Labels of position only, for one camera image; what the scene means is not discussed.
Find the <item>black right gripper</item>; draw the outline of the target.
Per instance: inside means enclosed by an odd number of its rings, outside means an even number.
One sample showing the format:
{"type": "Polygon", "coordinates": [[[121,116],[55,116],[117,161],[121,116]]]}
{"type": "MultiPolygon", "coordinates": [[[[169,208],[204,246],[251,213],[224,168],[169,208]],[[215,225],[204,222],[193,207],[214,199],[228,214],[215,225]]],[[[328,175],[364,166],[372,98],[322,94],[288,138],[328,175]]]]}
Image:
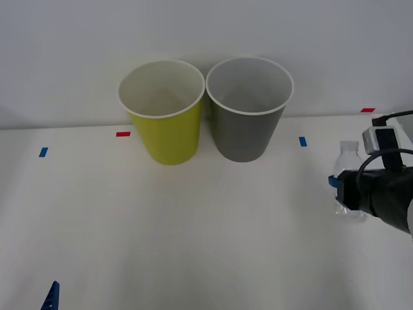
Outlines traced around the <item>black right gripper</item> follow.
{"type": "Polygon", "coordinates": [[[356,170],[344,170],[337,177],[330,175],[328,184],[337,188],[336,200],[351,211],[363,211],[375,217],[385,217],[383,209],[383,188],[380,181],[385,169],[371,169],[361,174],[356,181],[356,170]]]}

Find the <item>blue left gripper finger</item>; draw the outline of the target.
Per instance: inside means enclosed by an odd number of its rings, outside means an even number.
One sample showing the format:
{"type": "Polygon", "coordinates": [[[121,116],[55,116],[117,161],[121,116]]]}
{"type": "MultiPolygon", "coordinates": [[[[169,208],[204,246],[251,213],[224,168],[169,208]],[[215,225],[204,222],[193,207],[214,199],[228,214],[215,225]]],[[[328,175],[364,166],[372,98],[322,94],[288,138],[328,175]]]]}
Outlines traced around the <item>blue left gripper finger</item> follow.
{"type": "Polygon", "coordinates": [[[58,310],[59,309],[59,292],[60,285],[54,281],[46,298],[41,306],[41,310],[58,310]]]}

